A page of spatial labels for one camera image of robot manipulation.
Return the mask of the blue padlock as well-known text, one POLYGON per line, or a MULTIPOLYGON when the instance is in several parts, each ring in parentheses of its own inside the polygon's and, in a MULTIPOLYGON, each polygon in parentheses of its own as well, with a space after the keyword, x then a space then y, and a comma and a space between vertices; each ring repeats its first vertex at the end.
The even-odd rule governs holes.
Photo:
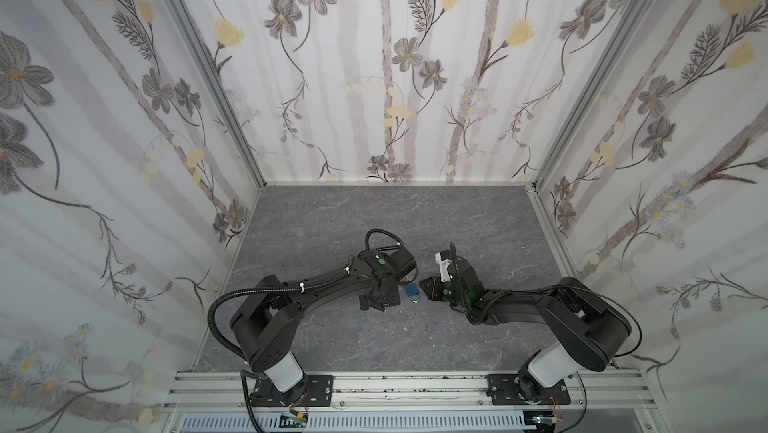
POLYGON ((416 284, 410 283, 405 285, 404 291, 412 303, 418 303, 420 301, 420 290, 416 284))

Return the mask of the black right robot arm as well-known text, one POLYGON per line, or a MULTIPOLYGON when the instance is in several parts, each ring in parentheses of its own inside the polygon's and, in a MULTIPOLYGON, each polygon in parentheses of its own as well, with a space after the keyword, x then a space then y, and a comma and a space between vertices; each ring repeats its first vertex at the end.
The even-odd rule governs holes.
POLYGON ((571 277, 535 290, 488 289, 475 269, 446 252, 440 273, 419 282, 435 302, 447 302, 474 326, 537 323, 555 343, 530 357, 512 382, 514 398, 537 404, 554 396, 564 379, 582 370, 602 372, 632 334, 629 320, 608 301, 571 277))

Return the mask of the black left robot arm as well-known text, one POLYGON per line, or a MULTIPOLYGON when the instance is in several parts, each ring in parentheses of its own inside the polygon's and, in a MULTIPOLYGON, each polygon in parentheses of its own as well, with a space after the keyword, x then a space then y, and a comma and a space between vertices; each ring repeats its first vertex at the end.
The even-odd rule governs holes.
POLYGON ((417 270, 404 246, 368 249, 350 257, 342 268, 293 282, 270 275, 245 289, 244 302, 229 328, 250 372, 271 382, 270 396, 293 405, 305 396, 309 379, 292 344, 301 321, 333 301, 357 296, 362 311, 384 311, 401 302, 399 287, 417 270))

